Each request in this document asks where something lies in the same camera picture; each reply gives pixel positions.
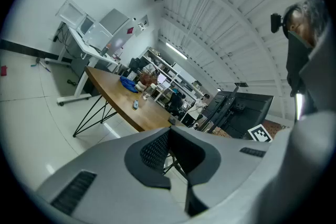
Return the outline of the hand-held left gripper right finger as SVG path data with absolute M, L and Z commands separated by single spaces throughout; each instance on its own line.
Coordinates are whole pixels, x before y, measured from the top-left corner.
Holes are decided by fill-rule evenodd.
M 194 194 L 193 187 L 207 183 L 221 164 L 219 151 L 190 132 L 172 126 L 169 131 L 169 149 L 187 180 L 185 212 L 191 217 L 208 209 Z

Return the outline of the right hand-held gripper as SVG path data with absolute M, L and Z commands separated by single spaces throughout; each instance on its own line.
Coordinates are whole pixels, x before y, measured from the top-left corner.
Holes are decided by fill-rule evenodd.
M 257 142 L 272 142 L 273 139 L 268 133 L 268 131 L 264 128 L 262 124 L 259 124 L 253 128 L 248 130 L 249 135 L 254 141 Z

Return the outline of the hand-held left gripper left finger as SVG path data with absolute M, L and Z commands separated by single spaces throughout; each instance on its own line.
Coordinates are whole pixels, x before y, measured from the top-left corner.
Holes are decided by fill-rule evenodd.
M 164 163 L 169 154 L 169 128 L 139 140 L 127 149 L 124 163 L 129 173 L 146 187 L 171 189 L 164 176 Z

